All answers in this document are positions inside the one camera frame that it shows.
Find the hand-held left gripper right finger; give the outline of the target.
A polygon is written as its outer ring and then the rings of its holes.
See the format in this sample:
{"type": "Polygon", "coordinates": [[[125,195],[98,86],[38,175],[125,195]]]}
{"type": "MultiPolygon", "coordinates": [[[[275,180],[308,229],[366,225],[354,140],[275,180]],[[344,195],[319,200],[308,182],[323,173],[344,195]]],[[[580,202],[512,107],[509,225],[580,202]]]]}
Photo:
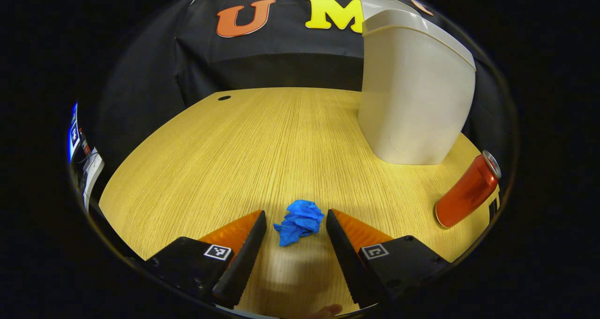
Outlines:
{"type": "Polygon", "coordinates": [[[326,229],[352,300],[362,309],[394,302],[450,266],[415,236],[393,238],[337,209],[328,210],[326,229]]]}

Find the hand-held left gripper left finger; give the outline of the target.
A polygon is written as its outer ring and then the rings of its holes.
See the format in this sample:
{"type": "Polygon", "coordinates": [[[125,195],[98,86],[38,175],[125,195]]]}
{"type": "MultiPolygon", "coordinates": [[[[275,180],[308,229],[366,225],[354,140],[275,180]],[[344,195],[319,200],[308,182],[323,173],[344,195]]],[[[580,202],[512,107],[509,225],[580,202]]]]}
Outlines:
{"type": "Polygon", "coordinates": [[[180,236],[144,265],[193,298],[233,309],[246,289],[266,229],[264,210],[256,210],[202,238],[180,236]]]}

